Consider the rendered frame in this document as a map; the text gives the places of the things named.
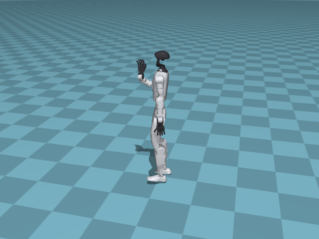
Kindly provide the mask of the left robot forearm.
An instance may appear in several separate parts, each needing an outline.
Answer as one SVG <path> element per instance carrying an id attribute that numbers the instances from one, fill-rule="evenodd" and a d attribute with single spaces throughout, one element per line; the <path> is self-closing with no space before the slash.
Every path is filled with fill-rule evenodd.
<path id="1" fill-rule="evenodd" d="M 162 117 L 163 117 L 163 100 L 162 98 L 157 98 L 157 117 L 158 117 L 158 123 L 162 123 Z"/>

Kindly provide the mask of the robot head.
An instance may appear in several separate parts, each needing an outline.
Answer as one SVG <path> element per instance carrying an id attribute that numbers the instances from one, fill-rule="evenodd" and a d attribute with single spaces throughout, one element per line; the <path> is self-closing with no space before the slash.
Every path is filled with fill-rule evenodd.
<path id="1" fill-rule="evenodd" d="M 164 61 L 165 59 L 169 59 L 169 54 L 166 51 L 158 51 L 155 53 L 155 57 L 157 58 L 156 66 L 159 67 L 159 69 L 161 69 L 162 72 L 167 73 L 167 69 L 165 68 L 165 65 L 160 64 L 160 60 Z"/>

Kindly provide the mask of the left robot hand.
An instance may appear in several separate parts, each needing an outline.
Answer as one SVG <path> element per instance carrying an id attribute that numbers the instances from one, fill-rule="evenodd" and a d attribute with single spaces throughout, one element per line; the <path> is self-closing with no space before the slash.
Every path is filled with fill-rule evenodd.
<path id="1" fill-rule="evenodd" d="M 154 132 L 157 130 L 157 135 L 161 132 L 161 134 L 163 135 L 163 133 L 165 134 L 165 131 L 164 131 L 164 126 L 163 126 L 163 119 L 162 119 L 162 123 L 158 123 L 158 118 L 157 118 L 157 127 L 156 129 L 154 130 Z M 163 131 L 163 132 L 162 132 Z M 159 134 L 160 135 L 160 134 Z"/>

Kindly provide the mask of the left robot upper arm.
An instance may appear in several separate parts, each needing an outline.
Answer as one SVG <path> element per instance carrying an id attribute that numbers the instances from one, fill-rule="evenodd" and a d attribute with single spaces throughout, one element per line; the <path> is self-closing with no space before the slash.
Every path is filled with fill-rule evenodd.
<path id="1" fill-rule="evenodd" d="M 156 97 L 155 102 L 157 102 L 157 98 L 162 98 L 164 102 L 164 76 L 162 74 L 159 74 L 155 77 L 155 83 L 157 86 L 157 93 L 158 97 Z"/>

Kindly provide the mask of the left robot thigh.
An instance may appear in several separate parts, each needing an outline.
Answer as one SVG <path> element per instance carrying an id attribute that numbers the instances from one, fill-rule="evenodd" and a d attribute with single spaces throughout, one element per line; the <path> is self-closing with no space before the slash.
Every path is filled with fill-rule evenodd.
<path id="1" fill-rule="evenodd" d="M 151 126 L 151 141 L 152 141 L 152 145 L 153 145 L 153 148 L 156 151 L 156 153 L 157 153 L 158 148 L 160 148 L 160 147 L 163 147 L 165 149 L 164 145 L 159 144 L 161 135 L 160 134 L 157 135 L 157 130 L 154 132 L 154 130 L 156 129 L 156 127 L 158 125 L 157 118 L 158 117 L 154 117 L 153 122 L 152 122 L 152 126 Z M 162 117 L 162 118 L 163 118 L 163 126 L 164 126 L 165 118 L 164 117 Z"/>

